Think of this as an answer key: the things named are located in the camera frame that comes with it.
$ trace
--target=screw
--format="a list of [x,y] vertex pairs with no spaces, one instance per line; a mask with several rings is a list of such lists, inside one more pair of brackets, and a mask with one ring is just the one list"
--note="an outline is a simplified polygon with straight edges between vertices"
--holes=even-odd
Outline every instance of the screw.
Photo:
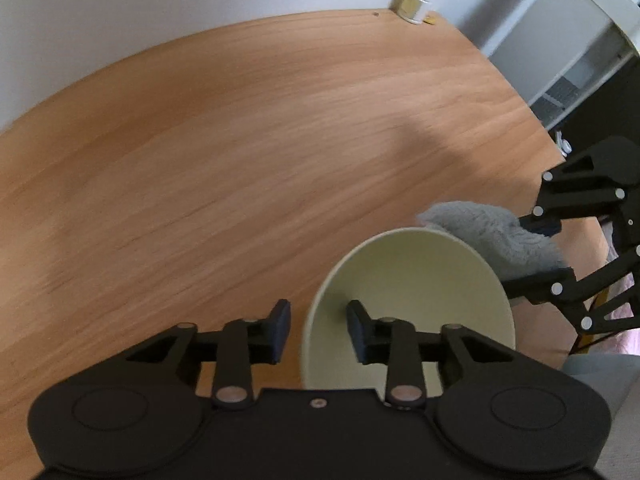
[[216,391],[216,398],[222,402],[242,402],[247,397],[242,386],[224,386]]
[[318,397],[317,399],[312,399],[309,405],[312,408],[324,408],[327,405],[326,399],[321,399]]
[[412,384],[400,384],[391,390],[391,396],[400,402],[413,402],[422,397],[422,390]]

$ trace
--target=gray plush toy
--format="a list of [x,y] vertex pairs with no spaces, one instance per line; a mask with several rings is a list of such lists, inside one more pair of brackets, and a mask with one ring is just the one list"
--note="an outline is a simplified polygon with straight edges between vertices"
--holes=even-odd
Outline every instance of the gray plush toy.
[[419,214],[418,222],[466,242],[501,281],[567,266],[550,238],[523,229],[517,216],[501,207],[443,202]]

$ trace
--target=pale yellow bowl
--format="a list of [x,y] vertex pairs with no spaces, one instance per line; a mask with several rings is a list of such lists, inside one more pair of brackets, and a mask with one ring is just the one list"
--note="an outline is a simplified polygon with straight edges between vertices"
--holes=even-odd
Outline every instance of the pale yellow bowl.
[[[436,333],[444,324],[460,323],[515,348],[509,301],[482,257],[440,231],[396,229],[347,254],[318,290],[303,332],[305,388],[384,391],[386,366],[356,360],[345,315],[350,300],[360,300],[373,319],[396,317]],[[428,395],[440,395],[436,365],[423,368]]]

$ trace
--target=wood grain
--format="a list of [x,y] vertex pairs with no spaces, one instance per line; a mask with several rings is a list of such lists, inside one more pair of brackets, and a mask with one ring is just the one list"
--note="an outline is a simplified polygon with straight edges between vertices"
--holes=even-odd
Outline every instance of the wood grain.
[[[37,393],[179,321],[290,299],[284,362],[255,375],[297,386],[300,326],[341,256],[436,201],[524,214],[560,160],[454,27],[386,10],[210,30],[66,88],[0,137],[0,478],[40,467]],[[594,221],[563,236],[578,275],[604,260]],[[525,351],[572,342],[553,309],[518,316]]]

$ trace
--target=black object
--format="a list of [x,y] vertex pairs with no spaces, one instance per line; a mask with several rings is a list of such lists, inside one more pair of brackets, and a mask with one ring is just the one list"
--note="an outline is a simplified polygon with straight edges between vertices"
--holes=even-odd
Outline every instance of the black object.
[[[347,306],[356,356],[388,365],[374,390],[251,393],[250,365],[279,361],[280,300],[257,322],[198,334],[179,324],[67,380],[34,402],[39,480],[489,480],[602,477],[610,428],[588,386],[459,325],[419,333]],[[217,361],[210,399],[194,385]],[[422,362],[445,392],[427,398]]]
[[[573,269],[565,268],[503,282],[507,296],[553,303],[579,334],[640,328],[640,146],[631,140],[609,137],[545,171],[533,213],[520,224],[552,235],[561,220],[587,216],[611,218],[619,257],[579,281]],[[586,300],[629,273],[634,286],[587,311]],[[625,303],[632,317],[606,319]]]

